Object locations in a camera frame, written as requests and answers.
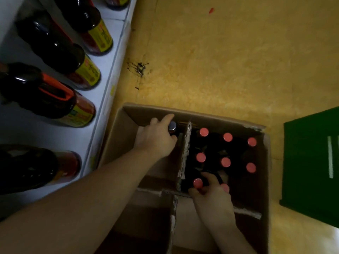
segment forearm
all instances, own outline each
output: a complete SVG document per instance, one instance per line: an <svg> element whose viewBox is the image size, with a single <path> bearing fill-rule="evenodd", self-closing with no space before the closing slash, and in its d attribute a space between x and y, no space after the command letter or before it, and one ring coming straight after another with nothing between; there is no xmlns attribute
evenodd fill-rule
<svg viewBox="0 0 339 254"><path fill-rule="evenodd" d="M0 224L1 253L92 254L157 162L132 150Z"/></svg>
<svg viewBox="0 0 339 254"><path fill-rule="evenodd" d="M222 254L256 254L236 226L211 230L211 234Z"/></svg>

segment yellow floor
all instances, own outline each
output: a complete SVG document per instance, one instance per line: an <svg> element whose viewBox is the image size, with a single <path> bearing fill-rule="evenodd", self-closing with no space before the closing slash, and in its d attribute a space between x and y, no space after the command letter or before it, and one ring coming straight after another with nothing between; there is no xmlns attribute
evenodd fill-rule
<svg viewBox="0 0 339 254"><path fill-rule="evenodd" d="M339 106L339 0L138 0L132 29L109 125L136 102L267 126L272 253L339 253L339 229L278 204L283 123Z"/></svg>

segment soy sauce bottle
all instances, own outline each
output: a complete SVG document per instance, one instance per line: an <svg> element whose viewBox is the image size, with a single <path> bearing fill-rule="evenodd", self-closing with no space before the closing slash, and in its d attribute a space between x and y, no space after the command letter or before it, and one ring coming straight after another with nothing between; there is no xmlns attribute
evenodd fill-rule
<svg viewBox="0 0 339 254"><path fill-rule="evenodd" d="M112 10L123 10L128 6L130 0L106 0L106 3Z"/></svg>
<svg viewBox="0 0 339 254"><path fill-rule="evenodd" d="M65 74L79 89L98 85L101 73L85 51L62 31L37 0L25 0L15 25L19 36L29 43L44 63Z"/></svg>
<svg viewBox="0 0 339 254"><path fill-rule="evenodd" d="M0 194L69 182L81 170L80 156L28 145L0 145Z"/></svg>
<svg viewBox="0 0 339 254"><path fill-rule="evenodd" d="M113 39L91 0L54 0L63 17L82 37L87 49L94 55L112 50Z"/></svg>
<svg viewBox="0 0 339 254"><path fill-rule="evenodd" d="M26 110L72 127L87 126L96 113L94 104L74 89L23 63L0 63L0 93Z"/></svg>

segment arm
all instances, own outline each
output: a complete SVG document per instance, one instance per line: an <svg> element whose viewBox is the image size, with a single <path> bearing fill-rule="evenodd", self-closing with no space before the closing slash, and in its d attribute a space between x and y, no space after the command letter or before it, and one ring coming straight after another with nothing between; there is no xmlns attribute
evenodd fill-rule
<svg viewBox="0 0 339 254"><path fill-rule="evenodd" d="M231 196L219 185L215 175L202 172L210 186L199 192L189 189L201 221L211 232L223 254L256 254L235 224Z"/></svg>
<svg viewBox="0 0 339 254"><path fill-rule="evenodd" d="M173 150L173 117L152 119L130 152L0 223L0 253L94 253L148 169Z"/></svg>

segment cardboard box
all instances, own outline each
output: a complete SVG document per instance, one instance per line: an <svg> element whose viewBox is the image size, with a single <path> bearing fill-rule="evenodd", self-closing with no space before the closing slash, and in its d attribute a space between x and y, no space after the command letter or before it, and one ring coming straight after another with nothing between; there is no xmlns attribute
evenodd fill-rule
<svg viewBox="0 0 339 254"><path fill-rule="evenodd" d="M191 126L211 132L231 132L234 136L256 136L257 171L228 181L232 202L240 208L260 212L260 220L236 214L238 228L258 254L269 253L269 137L264 126L226 117L189 111L126 103L117 112L99 167L133 148L139 127L151 118L161 120L173 113L185 133L178 138L170 156L152 167L139 184L111 232L97 253L215 253L218 248L199 220L192 199L164 193L180 190L184 175Z"/></svg>

